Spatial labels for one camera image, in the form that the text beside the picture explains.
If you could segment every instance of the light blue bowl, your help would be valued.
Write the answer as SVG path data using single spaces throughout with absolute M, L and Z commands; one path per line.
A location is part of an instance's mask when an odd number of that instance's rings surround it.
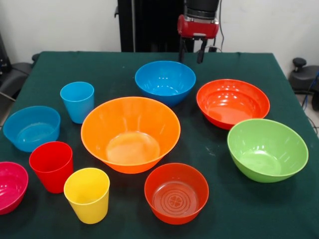
M 135 74 L 135 82 L 143 95 L 170 107 L 188 95 L 196 82 L 195 73 L 175 61 L 155 61 L 142 66 Z
M 60 122 L 55 109 L 32 106 L 11 115 L 4 123 L 3 133 L 18 149 L 32 152 L 38 146 L 58 139 Z

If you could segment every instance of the lime green bowl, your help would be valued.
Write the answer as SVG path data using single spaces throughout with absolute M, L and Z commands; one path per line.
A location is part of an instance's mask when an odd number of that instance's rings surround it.
M 248 178 L 273 183 L 301 171 L 308 148 L 291 128 L 268 119 L 249 119 L 232 127 L 227 138 L 230 154 Z

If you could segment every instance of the dark green cloth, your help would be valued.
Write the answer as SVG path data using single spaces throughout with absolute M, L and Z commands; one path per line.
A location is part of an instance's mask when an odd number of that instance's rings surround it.
M 61 114 L 60 141 L 74 151 L 74 169 L 97 167 L 110 177 L 107 216 L 98 224 L 81 223 L 63 194 L 46 192 L 21 152 L 0 134 L 1 161 L 22 164 L 29 173 L 27 193 L 12 213 L 0 216 L 0 238 L 188 238 L 188 239 L 308 239 L 319 238 L 319 141 L 272 54 L 210 53 L 202 64 L 186 54 L 185 64 L 197 82 L 184 102 L 174 107 L 181 123 L 177 146 L 157 165 L 183 162 L 207 179 L 209 200 L 189 224 L 171 226 L 158 220 L 144 197 L 150 171 L 125 175 L 91 156 L 60 99 L 67 83 L 86 81 L 95 87 L 95 105 L 124 96 L 140 96 L 134 81 L 142 65 L 176 60 L 177 53 L 44 52 L 27 79 L 14 107 L 50 106 Z M 294 129 L 309 148 L 309 162 L 294 177 L 261 184 L 246 178 L 233 163 L 226 143 L 228 131 L 210 124 L 196 104 L 204 83 L 234 78 L 252 83 L 269 97 L 268 119 Z

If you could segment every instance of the magenta bowl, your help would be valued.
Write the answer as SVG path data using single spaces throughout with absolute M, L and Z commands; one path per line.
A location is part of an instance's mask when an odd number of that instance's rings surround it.
M 12 212 L 21 203 L 28 181 L 28 173 L 20 164 L 0 162 L 0 215 Z

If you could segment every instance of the red bowl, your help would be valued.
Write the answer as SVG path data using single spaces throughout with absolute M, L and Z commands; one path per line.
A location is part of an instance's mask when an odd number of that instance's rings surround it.
M 270 102 L 264 92 L 244 81 L 222 79 L 208 82 L 197 93 L 197 104 L 214 125 L 231 129 L 235 124 L 264 118 Z
M 144 193 L 156 217 L 168 224 L 181 225 L 193 220 L 202 210 L 209 188 L 195 168 L 168 163 L 149 174 Z
M 0 162 L 0 215 L 21 203 L 28 185 L 28 173 L 17 163 Z

